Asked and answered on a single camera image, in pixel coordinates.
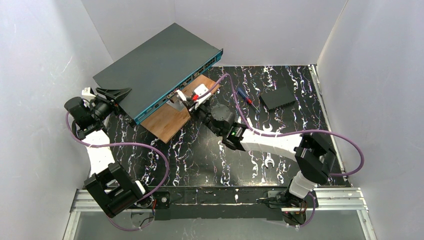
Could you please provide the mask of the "silver SFP plug module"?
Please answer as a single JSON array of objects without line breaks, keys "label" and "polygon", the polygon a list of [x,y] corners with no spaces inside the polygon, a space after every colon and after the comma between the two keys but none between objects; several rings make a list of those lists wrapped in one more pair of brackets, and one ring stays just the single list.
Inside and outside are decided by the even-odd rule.
[{"label": "silver SFP plug module", "polygon": [[187,101],[187,97],[186,95],[181,91],[181,90],[177,90],[176,94],[178,96],[178,98],[182,101],[182,102],[186,102]]}]

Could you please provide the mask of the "dark teal network switch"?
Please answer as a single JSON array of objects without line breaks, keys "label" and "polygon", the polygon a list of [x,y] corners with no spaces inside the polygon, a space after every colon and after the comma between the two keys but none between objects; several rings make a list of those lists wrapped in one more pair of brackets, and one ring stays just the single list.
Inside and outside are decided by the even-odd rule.
[{"label": "dark teal network switch", "polygon": [[119,106],[134,127],[217,63],[223,53],[223,49],[173,23],[93,79],[102,89],[131,89]]}]

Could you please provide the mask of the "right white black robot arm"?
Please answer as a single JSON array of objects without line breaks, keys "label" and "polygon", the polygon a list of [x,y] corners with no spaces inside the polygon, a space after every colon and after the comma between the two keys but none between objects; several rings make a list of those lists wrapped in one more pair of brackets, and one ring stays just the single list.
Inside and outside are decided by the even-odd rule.
[{"label": "right white black robot arm", "polygon": [[225,105],[209,106],[209,102],[185,101],[189,114],[201,120],[221,142],[231,150],[258,151],[279,155],[299,166],[299,172],[290,182],[286,195],[303,199],[318,185],[328,182],[336,159],[334,148],[320,133],[300,133],[283,137],[256,133],[244,123],[236,121],[236,115]]}]

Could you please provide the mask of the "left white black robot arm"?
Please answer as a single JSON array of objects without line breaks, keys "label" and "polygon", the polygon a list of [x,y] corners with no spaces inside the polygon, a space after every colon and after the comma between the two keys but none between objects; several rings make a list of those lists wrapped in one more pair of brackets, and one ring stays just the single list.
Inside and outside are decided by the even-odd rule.
[{"label": "left white black robot arm", "polygon": [[147,186],[133,180],[114,159],[105,125],[111,113],[122,111],[119,103],[131,90],[130,87],[96,90],[87,87],[82,97],[73,97],[64,104],[73,117],[71,134],[82,141],[90,160],[84,187],[109,218],[135,206],[149,192]]}]

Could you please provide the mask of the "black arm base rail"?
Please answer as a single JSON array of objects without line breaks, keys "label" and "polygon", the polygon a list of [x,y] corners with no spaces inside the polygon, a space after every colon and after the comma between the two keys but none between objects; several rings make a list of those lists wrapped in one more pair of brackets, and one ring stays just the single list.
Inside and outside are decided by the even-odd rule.
[{"label": "black arm base rail", "polygon": [[158,204],[156,221],[182,219],[281,220],[282,210],[260,203],[269,191],[283,192],[284,186],[169,186],[159,188],[167,198]]}]

